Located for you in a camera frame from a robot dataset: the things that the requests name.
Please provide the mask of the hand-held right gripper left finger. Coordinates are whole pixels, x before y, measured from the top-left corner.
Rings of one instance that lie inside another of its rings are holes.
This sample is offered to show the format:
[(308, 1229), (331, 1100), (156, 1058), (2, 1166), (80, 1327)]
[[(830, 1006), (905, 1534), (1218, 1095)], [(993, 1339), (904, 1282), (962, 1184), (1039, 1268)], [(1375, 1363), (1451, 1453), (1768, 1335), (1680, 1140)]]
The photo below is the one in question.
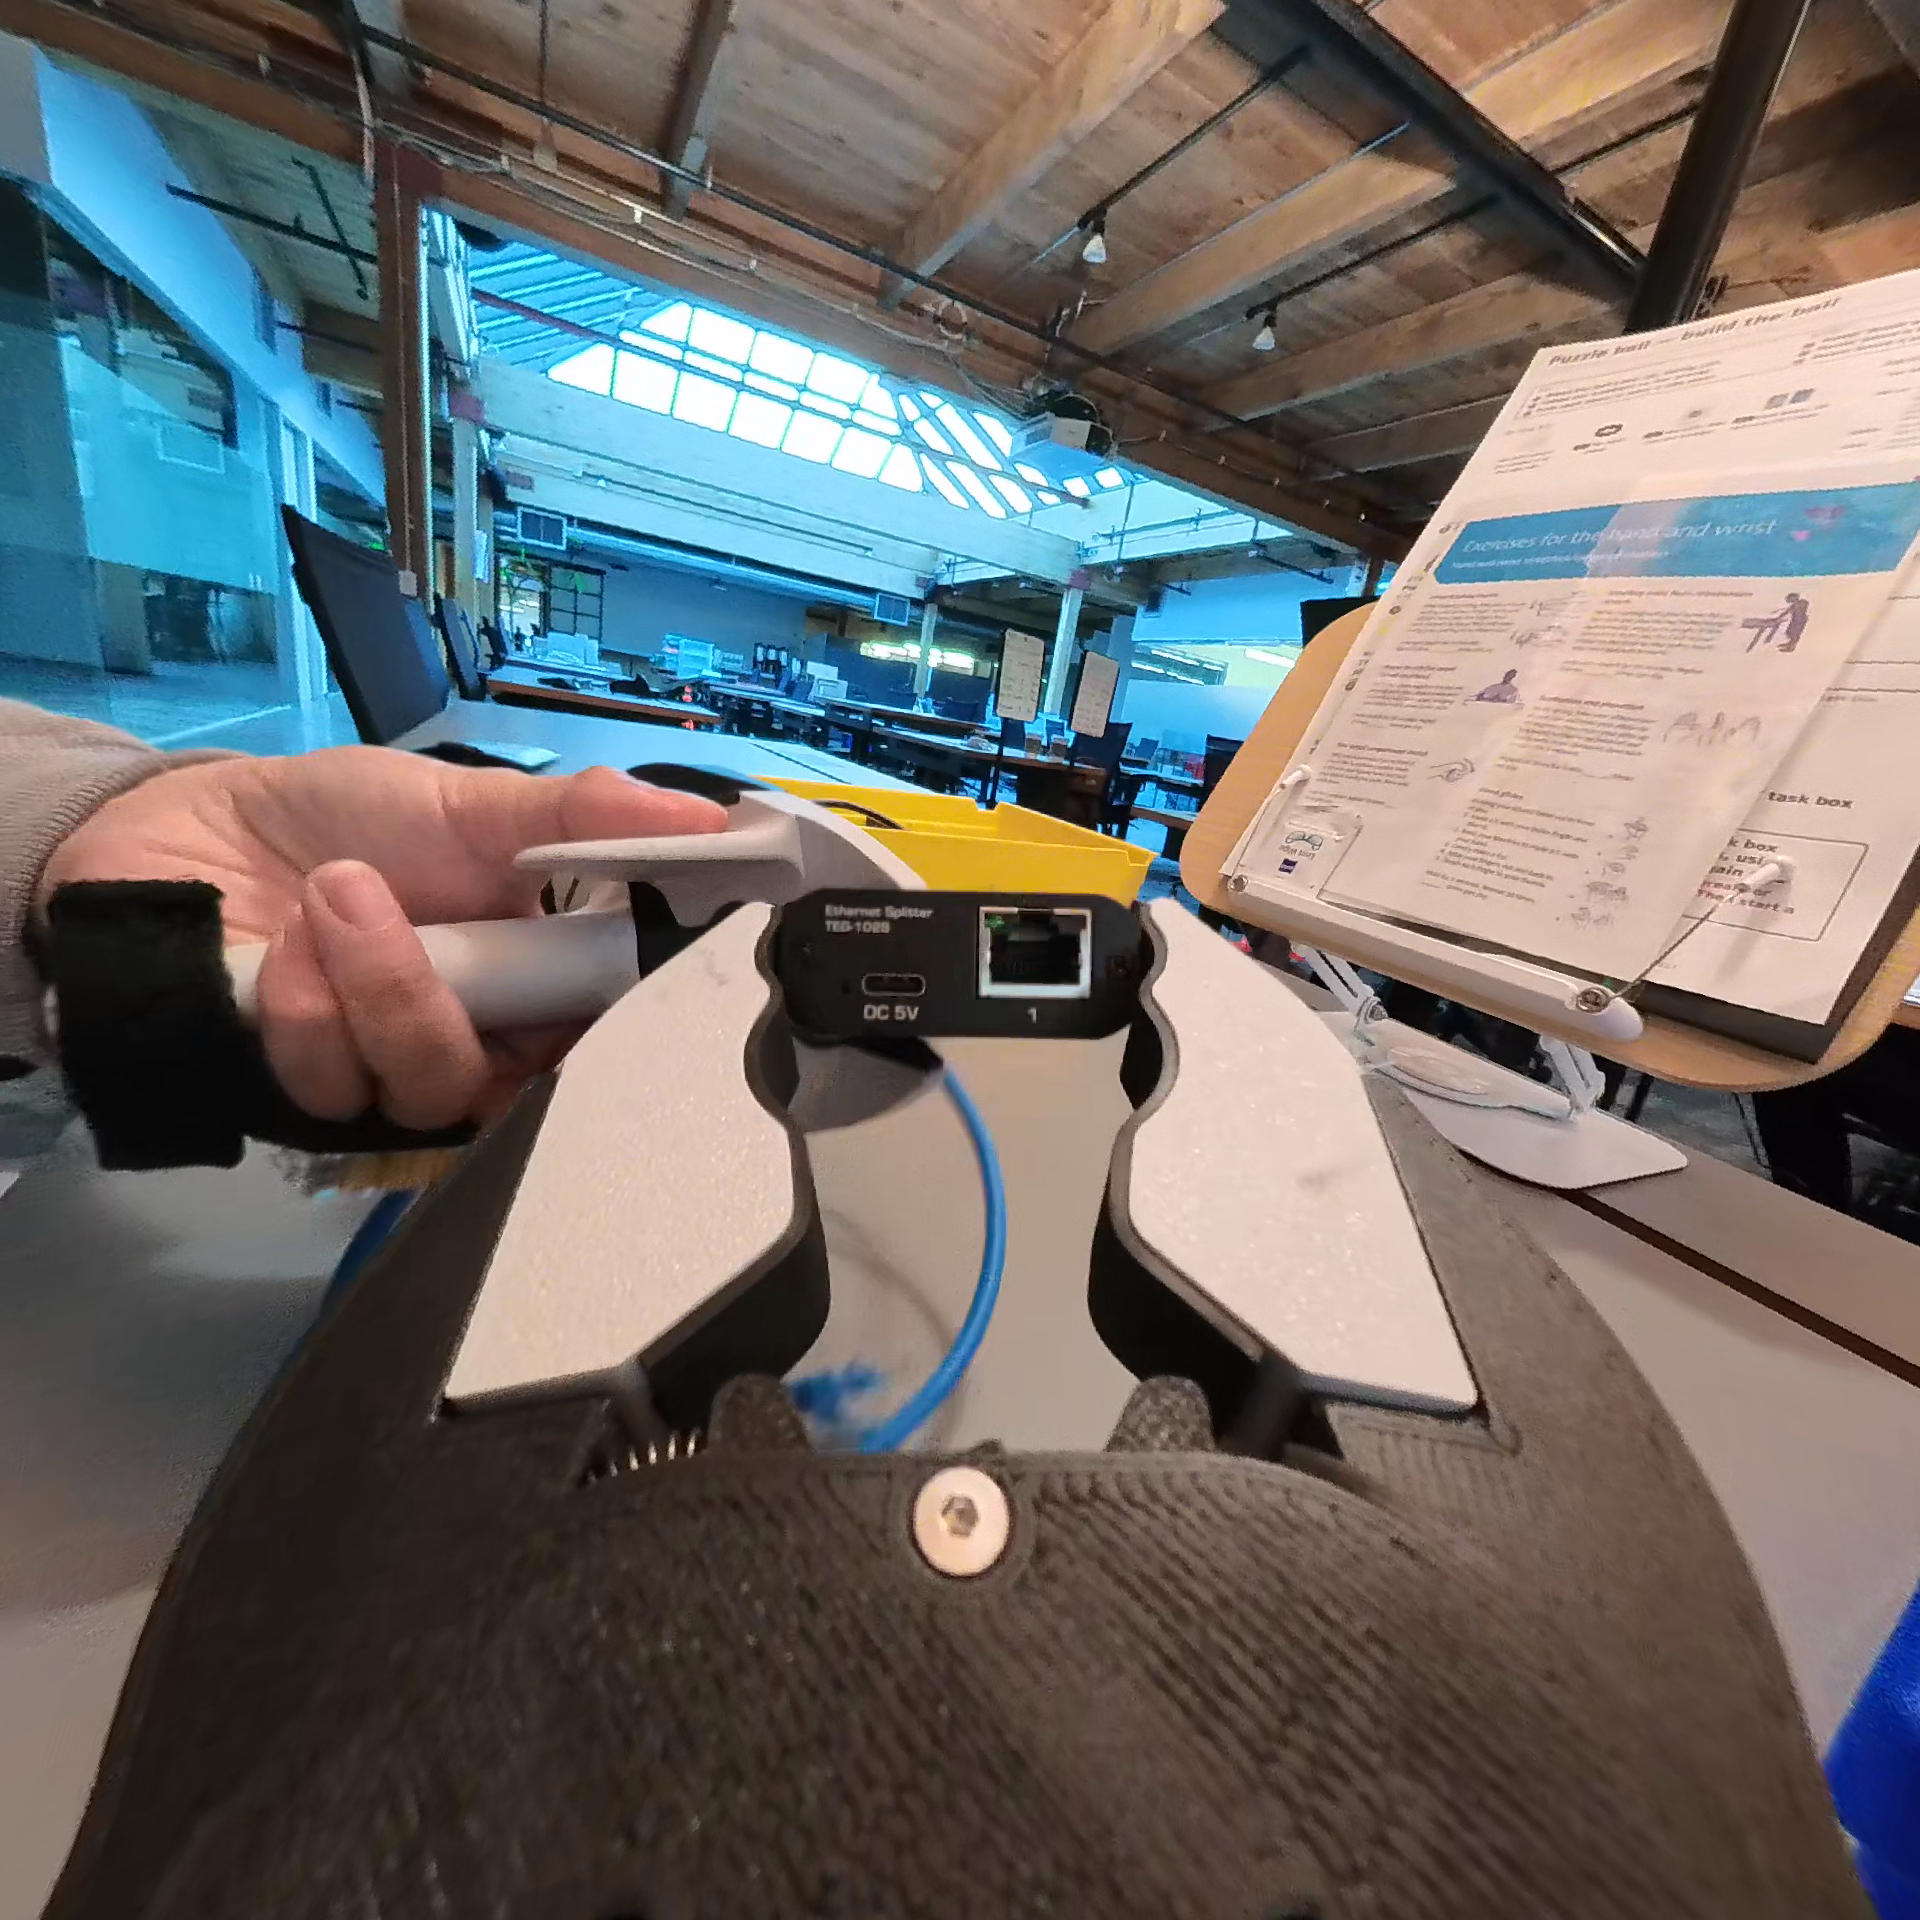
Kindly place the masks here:
[(447, 1375), (457, 1410), (608, 1398), (710, 1427), (825, 1327), (830, 1268), (769, 942), (742, 906), (559, 1071)]

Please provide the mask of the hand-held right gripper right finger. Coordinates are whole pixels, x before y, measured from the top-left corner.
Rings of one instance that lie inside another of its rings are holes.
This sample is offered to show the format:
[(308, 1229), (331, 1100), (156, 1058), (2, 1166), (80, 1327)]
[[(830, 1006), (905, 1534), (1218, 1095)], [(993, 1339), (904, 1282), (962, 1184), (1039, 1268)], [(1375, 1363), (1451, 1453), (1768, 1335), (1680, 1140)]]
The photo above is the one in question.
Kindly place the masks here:
[(1329, 1405), (1442, 1421), (1482, 1392), (1377, 1104), (1290, 986), (1174, 903), (1142, 915), (1092, 1236), (1092, 1327), (1193, 1384), (1220, 1448), (1283, 1448)]

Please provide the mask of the black ethernet splitter box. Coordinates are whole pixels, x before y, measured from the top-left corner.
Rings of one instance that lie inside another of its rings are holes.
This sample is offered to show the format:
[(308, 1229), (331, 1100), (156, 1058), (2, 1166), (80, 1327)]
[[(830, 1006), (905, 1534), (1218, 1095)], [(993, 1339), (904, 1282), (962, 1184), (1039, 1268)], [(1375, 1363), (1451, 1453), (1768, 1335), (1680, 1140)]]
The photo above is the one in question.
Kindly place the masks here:
[(1108, 896), (834, 886), (776, 912), (784, 1013), (817, 1045), (1105, 1040), (1154, 950)]

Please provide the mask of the person's left forearm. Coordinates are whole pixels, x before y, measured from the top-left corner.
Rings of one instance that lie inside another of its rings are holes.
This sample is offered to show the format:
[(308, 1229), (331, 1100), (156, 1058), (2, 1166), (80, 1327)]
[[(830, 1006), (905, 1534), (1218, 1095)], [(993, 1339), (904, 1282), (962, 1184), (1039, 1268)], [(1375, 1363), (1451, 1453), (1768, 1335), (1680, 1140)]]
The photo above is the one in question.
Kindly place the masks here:
[(235, 751), (162, 751), (113, 727), (32, 704), (2, 702), (2, 1078), (47, 1060), (42, 979), (27, 952), (27, 922), (59, 845), (102, 806), (139, 783)]

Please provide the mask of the person's left hand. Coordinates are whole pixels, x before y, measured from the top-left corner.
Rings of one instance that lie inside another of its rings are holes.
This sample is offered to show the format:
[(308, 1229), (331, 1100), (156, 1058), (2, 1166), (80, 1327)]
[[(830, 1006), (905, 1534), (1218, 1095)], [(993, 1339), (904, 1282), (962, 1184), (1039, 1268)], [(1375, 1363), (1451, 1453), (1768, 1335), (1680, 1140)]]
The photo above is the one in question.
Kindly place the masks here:
[(318, 1120), (383, 1114), (427, 1133), (499, 1115), (572, 1034), (484, 1040), (416, 927), (534, 917), (529, 848), (724, 827), (715, 802), (611, 768), (540, 778), (372, 748), (217, 758), (98, 806), (50, 854), (40, 896), (214, 885), (226, 942), (265, 946), (257, 1036), (279, 1088)]

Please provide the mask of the black office chair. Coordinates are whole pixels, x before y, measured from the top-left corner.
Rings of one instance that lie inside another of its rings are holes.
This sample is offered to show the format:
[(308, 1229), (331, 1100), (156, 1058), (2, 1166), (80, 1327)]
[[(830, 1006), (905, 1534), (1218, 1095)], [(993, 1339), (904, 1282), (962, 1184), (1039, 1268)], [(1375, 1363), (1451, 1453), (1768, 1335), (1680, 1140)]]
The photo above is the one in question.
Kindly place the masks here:
[(438, 600), (438, 627), (456, 691), (464, 702), (488, 702), (494, 671), (510, 660), (506, 644), (454, 594)]

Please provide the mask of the black computer monitor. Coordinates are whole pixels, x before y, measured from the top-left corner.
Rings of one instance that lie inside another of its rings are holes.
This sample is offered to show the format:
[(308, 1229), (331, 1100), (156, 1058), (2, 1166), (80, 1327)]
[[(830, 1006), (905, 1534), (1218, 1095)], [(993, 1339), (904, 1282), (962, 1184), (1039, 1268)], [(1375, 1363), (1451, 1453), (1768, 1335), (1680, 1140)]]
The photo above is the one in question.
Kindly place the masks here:
[(392, 748), (444, 714), (451, 678), (420, 604), (392, 557), (282, 507), (296, 583), (318, 624), (362, 742)]

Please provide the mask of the wooden book stand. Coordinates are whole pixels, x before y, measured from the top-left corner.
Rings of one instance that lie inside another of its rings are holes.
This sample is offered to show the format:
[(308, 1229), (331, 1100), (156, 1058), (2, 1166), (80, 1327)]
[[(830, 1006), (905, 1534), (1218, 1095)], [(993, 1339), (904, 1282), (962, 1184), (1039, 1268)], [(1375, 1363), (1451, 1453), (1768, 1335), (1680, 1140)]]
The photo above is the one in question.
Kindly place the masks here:
[(1310, 856), (1302, 872), (1283, 875), (1283, 837), (1304, 808), (1319, 808), (1307, 802), (1312, 768), (1304, 741), (1324, 702), (1350, 678), (1350, 655), (1375, 611), (1377, 604), (1358, 606), (1306, 646), (1191, 827), (1185, 875), (1190, 888), (1223, 915), (1322, 952), (1315, 964), (1332, 979), (1350, 1043), (1361, 1048), (1361, 1063), (1380, 1076), (1392, 1076), (1392, 1045), (1369, 1031), (1355, 970), (1377, 970), (1544, 1036), (1564, 1088), (1564, 1110), (1558, 1114), (1524, 1108), (1528, 1100), (1545, 1102), (1547, 1088), (1516, 1071), (1507, 1076), (1512, 1091), (1505, 1095), (1462, 1092), (1450, 1080), (1399, 1080), (1399, 1091), (1456, 1149), (1523, 1184), (1560, 1192), (1666, 1174), (1680, 1170), (1687, 1157), (1670, 1140), (1598, 1110), (1596, 1054), (1673, 1084), (1751, 1092), (1804, 1085), (1866, 1056), (1891, 1026), (1916, 1028), (1916, 922), (1872, 966), (1855, 1011), (1822, 1054), (1801, 1063), (1647, 1015), (1630, 987), (1606, 987), (1594, 975), (1531, 955), (1337, 906), (1324, 899), (1331, 852)]

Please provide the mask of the yellow plastic bin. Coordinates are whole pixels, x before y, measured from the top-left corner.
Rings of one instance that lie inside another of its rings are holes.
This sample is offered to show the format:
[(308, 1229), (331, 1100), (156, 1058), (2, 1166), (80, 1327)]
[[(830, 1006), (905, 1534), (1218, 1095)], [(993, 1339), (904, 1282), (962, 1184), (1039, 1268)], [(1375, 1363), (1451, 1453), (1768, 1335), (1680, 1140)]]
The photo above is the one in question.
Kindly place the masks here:
[(920, 786), (876, 788), (776, 780), (772, 788), (828, 808), (856, 839), (888, 848), (947, 891), (1092, 893), (1139, 900), (1152, 854), (1124, 839), (1043, 812)]

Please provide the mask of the exercise instruction sheet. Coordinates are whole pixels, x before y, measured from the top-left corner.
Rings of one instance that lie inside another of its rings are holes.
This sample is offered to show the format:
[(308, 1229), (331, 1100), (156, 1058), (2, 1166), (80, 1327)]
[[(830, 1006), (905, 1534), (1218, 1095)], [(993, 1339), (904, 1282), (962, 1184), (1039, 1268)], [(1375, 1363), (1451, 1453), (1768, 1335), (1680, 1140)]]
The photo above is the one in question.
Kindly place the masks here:
[(1889, 606), (1916, 523), (1913, 456), (1451, 510), (1238, 878), (1642, 975)]

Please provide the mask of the blue plastic bin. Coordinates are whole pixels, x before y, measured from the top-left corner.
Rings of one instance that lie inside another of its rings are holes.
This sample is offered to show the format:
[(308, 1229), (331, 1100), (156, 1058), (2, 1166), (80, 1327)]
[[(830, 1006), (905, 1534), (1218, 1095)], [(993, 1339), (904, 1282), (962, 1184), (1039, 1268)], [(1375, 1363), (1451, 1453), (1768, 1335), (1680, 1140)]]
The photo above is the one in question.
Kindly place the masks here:
[(1831, 1796), (1879, 1917), (1919, 1916), (1919, 1613), (1889, 1635), (1826, 1758)]

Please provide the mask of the white puzzle instruction sheet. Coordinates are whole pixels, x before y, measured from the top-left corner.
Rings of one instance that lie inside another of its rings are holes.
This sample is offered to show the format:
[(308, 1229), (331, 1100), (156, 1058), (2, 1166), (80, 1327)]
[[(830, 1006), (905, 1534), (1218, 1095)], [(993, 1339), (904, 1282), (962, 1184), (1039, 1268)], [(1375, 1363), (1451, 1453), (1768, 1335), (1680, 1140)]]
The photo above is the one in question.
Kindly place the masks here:
[(1542, 349), (1436, 510), (1601, 504), (1656, 479), (1754, 487), (1916, 460), (1919, 271)]

